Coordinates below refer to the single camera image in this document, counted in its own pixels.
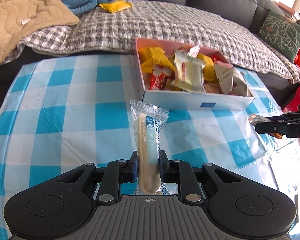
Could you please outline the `grey checkered quilt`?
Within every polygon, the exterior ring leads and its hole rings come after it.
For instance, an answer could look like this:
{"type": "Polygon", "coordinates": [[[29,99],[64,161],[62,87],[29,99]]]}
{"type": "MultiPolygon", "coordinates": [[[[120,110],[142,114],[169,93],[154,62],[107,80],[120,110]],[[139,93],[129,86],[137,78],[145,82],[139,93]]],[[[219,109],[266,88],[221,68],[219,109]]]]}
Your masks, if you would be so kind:
{"type": "Polygon", "coordinates": [[[18,42],[5,62],[17,59],[25,47],[50,55],[97,50],[130,54],[136,38],[202,44],[239,67],[300,82],[298,67],[245,27],[211,12],[156,1],[133,0],[131,8],[113,14],[97,8],[77,25],[35,31],[18,42]]]}

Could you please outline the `large yellow snack pack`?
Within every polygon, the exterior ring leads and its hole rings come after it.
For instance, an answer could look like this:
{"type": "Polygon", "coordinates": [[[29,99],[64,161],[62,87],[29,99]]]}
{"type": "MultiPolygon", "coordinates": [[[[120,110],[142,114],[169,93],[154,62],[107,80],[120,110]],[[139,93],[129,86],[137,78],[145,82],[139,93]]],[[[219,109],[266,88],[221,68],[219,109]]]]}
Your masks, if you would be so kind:
{"type": "Polygon", "coordinates": [[[215,69],[214,69],[215,64],[214,64],[213,60],[211,59],[211,57],[199,53],[197,55],[197,58],[200,60],[203,60],[205,62],[204,81],[211,82],[211,83],[217,83],[217,76],[216,76],[215,69]]]}

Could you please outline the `beige fleece jacket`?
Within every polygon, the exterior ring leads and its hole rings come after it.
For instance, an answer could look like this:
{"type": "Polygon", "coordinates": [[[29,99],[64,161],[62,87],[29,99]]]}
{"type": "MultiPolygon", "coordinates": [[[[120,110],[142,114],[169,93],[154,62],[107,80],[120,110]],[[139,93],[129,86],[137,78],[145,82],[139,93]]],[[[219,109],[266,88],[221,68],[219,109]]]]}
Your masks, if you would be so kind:
{"type": "Polygon", "coordinates": [[[78,22],[61,0],[0,0],[0,65],[35,31],[78,22]]]}

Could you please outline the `white nut kernels packet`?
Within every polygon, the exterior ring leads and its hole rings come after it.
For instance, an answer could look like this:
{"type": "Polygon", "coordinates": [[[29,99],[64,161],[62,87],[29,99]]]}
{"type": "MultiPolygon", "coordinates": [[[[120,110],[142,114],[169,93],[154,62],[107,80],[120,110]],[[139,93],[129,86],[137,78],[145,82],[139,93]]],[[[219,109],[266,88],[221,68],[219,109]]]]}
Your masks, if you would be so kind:
{"type": "Polygon", "coordinates": [[[224,94],[249,96],[247,83],[243,75],[234,67],[227,67],[220,63],[214,65],[215,74],[224,94]]]}

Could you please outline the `yellow pillow snack pack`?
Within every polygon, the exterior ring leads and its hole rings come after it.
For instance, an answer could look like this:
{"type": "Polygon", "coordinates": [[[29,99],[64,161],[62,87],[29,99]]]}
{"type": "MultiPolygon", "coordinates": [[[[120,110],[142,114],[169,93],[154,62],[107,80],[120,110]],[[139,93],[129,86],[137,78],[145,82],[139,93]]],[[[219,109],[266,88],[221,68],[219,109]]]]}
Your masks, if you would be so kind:
{"type": "Polygon", "coordinates": [[[175,72],[174,64],[165,55],[165,51],[160,47],[145,47],[138,49],[140,66],[143,73],[151,73],[154,66],[167,67],[175,72]]]}

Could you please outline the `blue checkered tablecloth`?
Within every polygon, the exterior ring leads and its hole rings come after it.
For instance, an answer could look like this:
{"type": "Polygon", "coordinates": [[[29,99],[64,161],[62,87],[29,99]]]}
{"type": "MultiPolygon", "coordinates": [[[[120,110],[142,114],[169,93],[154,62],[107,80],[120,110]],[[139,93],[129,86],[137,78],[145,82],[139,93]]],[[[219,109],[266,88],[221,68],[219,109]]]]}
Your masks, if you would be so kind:
{"type": "MultiPolygon", "coordinates": [[[[0,110],[0,239],[10,196],[84,163],[105,166],[136,149],[130,101],[132,55],[43,60],[22,67],[0,110]]],[[[170,111],[161,148],[193,166],[236,170],[279,150],[284,141],[257,134],[249,115],[280,109],[257,75],[244,72],[254,101],[243,111],[170,111]]]]}

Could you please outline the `orange white snack packet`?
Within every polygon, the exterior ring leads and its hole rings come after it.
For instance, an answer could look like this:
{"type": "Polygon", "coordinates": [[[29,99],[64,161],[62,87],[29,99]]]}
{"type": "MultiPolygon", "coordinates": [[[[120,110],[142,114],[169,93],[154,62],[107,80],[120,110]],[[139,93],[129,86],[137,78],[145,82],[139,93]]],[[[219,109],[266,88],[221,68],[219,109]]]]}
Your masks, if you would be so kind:
{"type": "Polygon", "coordinates": [[[268,117],[252,114],[249,117],[249,123],[255,128],[258,134],[268,134],[277,139],[282,139],[283,135],[276,131],[274,125],[277,125],[277,120],[271,120],[268,117]]]}

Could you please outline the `yellow snack on sofa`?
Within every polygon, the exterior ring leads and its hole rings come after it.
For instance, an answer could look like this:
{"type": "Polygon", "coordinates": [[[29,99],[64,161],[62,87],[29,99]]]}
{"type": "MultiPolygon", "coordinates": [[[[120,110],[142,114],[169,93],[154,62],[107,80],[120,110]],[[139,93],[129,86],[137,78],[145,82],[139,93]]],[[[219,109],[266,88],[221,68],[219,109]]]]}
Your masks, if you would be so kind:
{"type": "Polygon", "coordinates": [[[118,0],[112,3],[102,3],[99,5],[103,10],[109,13],[115,13],[131,8],[133,5],[124,0],[118,0]]]}

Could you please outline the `green embroidered cushion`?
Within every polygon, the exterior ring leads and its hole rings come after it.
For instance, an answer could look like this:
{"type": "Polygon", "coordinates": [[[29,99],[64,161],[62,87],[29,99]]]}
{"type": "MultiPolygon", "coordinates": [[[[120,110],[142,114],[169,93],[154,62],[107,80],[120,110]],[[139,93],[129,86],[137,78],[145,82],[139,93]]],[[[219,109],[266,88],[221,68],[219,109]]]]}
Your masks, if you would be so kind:
{"type": "Polygon", "coordinates": [[[300,25],[270,10],[258,32],[259,37],[291,63],[300,49],[300,25]]]}

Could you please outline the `cream white cake packet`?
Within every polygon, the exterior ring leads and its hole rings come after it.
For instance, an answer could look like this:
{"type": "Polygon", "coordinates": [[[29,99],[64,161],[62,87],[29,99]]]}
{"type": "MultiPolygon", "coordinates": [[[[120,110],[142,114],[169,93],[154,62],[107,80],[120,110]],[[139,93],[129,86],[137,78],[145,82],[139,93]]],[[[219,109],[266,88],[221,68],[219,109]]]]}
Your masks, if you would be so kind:
{"type": "Polygon", "coordinates": [[[205,93],[203,60],[189,57],[185,51],[177,50],[174,54],[174,65],[174,87],[190,93],[205,93]]]}

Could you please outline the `pink rice cracker pack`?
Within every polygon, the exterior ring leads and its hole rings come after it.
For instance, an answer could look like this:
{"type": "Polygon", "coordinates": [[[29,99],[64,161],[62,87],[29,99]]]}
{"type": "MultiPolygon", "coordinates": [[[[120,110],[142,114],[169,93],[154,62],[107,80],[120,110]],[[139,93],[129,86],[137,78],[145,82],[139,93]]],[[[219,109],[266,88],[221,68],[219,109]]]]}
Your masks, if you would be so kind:
{"type": "Polygon", "coordinates": [[[204,89],[205,89],[206,93],[223,94],[221,87],[218,83],[206,82],[206,83],[204,83],[204,89]]]}

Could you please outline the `white cream roll packet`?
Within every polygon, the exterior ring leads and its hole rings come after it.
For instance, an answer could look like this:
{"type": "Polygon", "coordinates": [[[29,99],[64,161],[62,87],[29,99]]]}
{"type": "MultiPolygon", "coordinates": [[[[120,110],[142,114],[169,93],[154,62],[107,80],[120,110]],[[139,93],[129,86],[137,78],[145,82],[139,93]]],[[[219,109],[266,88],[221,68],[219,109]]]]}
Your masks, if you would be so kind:
{"type": "Polygon", "coordinates": [[[138,156],[138,184],[141,195],[162,194],[159,171],[161,128],[168,120],[169,110],[150,103],[132,100],[133,128],[138,156]]]}

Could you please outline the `dark red candy packet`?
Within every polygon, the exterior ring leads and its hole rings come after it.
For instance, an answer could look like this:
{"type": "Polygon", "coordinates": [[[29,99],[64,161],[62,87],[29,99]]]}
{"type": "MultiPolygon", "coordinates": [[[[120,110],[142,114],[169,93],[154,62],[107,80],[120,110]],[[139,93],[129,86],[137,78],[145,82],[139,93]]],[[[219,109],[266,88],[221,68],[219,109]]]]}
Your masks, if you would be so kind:
{"type": "Polygon", "coordinates": [[[149,81],[150,90],[163,90],[167,80],[174,75],[174,72],[168,68],[155,64],[149,81]]]}

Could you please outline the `silver pink open box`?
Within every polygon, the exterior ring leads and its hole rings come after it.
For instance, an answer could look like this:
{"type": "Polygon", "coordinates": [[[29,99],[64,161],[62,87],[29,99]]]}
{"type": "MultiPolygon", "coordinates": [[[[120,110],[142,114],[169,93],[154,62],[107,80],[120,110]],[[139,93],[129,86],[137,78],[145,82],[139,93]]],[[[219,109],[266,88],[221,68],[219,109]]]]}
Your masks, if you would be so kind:
{"type": "Polygon", "coordinates": [[[137,38],[140,100],[173,110],[243,111],[254,100],[244,74],[220,51],[137,38]]]}

